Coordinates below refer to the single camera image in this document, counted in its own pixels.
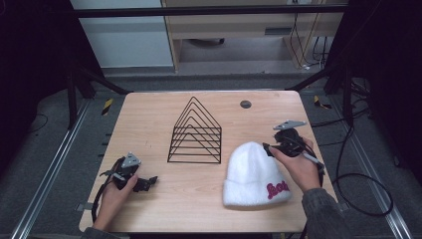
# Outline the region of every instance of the knit hat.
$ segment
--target knit hat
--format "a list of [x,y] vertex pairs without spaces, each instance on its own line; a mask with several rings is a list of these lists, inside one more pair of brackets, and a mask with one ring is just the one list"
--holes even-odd
[[234,150],[224,181],[225,206],[259,206],[291,197],[275,159],[260,144],[250,141]]

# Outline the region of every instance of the red embroidered text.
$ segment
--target red embroidered text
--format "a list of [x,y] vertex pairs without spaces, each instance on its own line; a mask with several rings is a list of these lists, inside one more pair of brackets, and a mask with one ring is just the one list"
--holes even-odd
[[282,191],[289,191],[288,185],[282,181],[281,183],[277,183],[276,186],[273,185],[273,183],[269,183],[267,185],[268,190],[268,199],[273,199],[274,196],[281,193]]

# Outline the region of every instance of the wall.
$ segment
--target wall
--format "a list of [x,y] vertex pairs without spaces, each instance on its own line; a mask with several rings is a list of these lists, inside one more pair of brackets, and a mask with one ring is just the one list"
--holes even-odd
[[[75,9],[161,7],[159,0],[71,0]],[[80,19],[103,70],[173,67],[163,17]]]

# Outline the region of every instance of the wooden desk panel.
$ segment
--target wooden desk panel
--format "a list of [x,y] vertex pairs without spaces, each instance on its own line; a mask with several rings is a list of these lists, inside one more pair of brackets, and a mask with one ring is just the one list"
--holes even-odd
[[[222,126],[221,164],[167,162],[173,127],[192,97],[196,97]],[[252,107],[242,109],[240,102]],[[244,209],[225,208],[223,183],[234,149],[247,141],[275,143],[272,127],[285,120],[308,121],[296,92],[132,93],[122,106],[100,173],[131,151],[142,164],[142,178],[158,176],[148,192],[131,193],[111,230],[118,232],[298,232],[306,217],[302,192],[280,165],[293,198],[281,204]],[[307,124],[298,132],[315,140]],[[321,159],[318,148],[315,148]],[[104,182],[98,177],[90,195],[93,202]],[[327,175],[324,188],[334,196]],[[86,211],[80,227],[92,225]]]

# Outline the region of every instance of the black wire rack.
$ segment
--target black wire rack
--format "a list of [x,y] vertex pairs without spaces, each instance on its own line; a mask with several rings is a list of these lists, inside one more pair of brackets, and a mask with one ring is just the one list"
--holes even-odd
[[167,162],[221,163],[221,136],[221,126],[192,97],[174,125]]

